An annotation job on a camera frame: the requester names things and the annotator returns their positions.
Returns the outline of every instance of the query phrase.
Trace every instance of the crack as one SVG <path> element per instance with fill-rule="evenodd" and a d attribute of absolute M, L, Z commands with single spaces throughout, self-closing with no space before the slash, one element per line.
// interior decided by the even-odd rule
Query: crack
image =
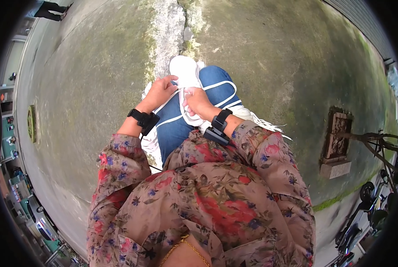
<path fill-rule="evenodd" d="M 186 50 L 187 50 L 187 43 L 186 43 L 186 41 L 188 41 L 188 40 L 186 40 L 186 38 L 185 38 L 185 32 L 186 32 L 186 28 L 187 27 L 189 27 L 189 15 L 188 15 L 188 13 L 187 13 L 187 9 L 180 3 L 180 1 L 179 0 L 177 0 L 177 4 L 183 9 L 183 12 L 184 12 L 184 17 L 185 17 L 185 21 L 184 21 L 184 30 L 181 32 L 181 36 L 182 36 L 182 38 L 183 38 L 183 43 L 181 44 L 181 47 L 180 47 L 180 52 L 178 53 L 178 55 L 182 55 Z"/>

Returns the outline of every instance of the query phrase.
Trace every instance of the blue jeans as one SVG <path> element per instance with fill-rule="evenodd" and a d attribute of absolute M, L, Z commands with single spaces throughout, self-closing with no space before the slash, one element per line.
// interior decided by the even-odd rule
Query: blue jeans
<path fill-rule="evenodd" d="M 228 73 L 217 66 L 208 66 L 201 69 L 199 72 L 199 79 L 202 82 L 203 87 L 222 81 L 233 82 Z M 205 92 L 209 98 L 209 101 L 213 105 L 216 105 L 230 97 L 234 93 L 234 88 L 231 84 L 224 83 L 217 87 L 208 89 Z M 235 95 L 232 99 L 222 104 L 220 108 L 223 108 L 224 106 L 238 100 L 239 97 Z M 175 94 L 171 100 L 169 100 L 169 102 L 157 113 L 157 115 L 160 117 L 157 125 L 165 120 L 169 120 L 181 115 L 178 93 Z M 157 128 L 157 140 L 159 141 L 163 164 L 165 164 L 166 159 L 172 153 L 172 151 L 174 151 L 182 144 L 184 140 L 188 138 L 189 133 L 192 130 L 194 130 L 193 126 L 188 125 L 182 117 L 178 120 L 162 124 Z"/>

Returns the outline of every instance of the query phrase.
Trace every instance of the white sneaker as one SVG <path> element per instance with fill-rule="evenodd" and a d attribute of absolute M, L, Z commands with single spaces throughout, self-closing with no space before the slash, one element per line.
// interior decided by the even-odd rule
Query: white sneaker
<path fill-rule="evenodd" d="M 199 115 L 190 116 L 187 112 L 188 106 L 183 107 L 185 99 L 184 89 L 189 87 L 203 88 L 202 83 L 199 80 L 199 67 L 196 61 L 187 56 L 176 56 L 169 63 L 169 72 L 171 75 L 178 77 L 178 89 L 180 89 L 180 111 L 183 115 L 184 120 L 191 126 L 200 126 L 203 124 Z"/>

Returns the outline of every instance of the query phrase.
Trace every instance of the hand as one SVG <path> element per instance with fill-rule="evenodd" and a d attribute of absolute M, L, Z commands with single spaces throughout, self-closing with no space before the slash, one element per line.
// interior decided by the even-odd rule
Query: hand
<path fill-rule="evenodd" d="M 211 104 L 202 88 L 189 87 L 186 88 L 184 92 L 186 93 L 186 98 L 183 107 L 186 105 L 189 106 L 187 111 L 190 116 L 197 114 L 202 120 L 212 121 L 214 116 L 220 113 L 221 109 Z"/>
<path fill-rule="evenodd" d="M 178 80 L 178 77 L 175 75 L 157 78 L 147 96 L 137 105 L 136 109 L 140 112 L 150 113 L 160 107 L 177 90 L 177 86 L 171 83 L 171 81 L 176 80 Z"/>

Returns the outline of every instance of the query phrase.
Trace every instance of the wrist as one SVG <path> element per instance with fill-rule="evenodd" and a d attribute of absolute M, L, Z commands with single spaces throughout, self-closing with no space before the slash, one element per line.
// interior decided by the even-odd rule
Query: wrist
<path fill-rule="evenodd" d="M 147 103 L 144 103 L 143 101 L 141 103 L 139 103 L 136 107 L 136 110 L 138 110 L 139 112 L 145 112 L 147 114 L 150 114 L 154 108 L 151 107 L 150 105 L 148 105 Z"/>
<path fill-rule="evenodd" d="M 220 114 L 221 110 L 222 109 L 220 108 L 212 106 L 211 108 L 206 109 L 206 111 L 203 114 L 203 119 L 212 122 L 213 118 L 215 116 L 218 116 L 218 114 Z"/>

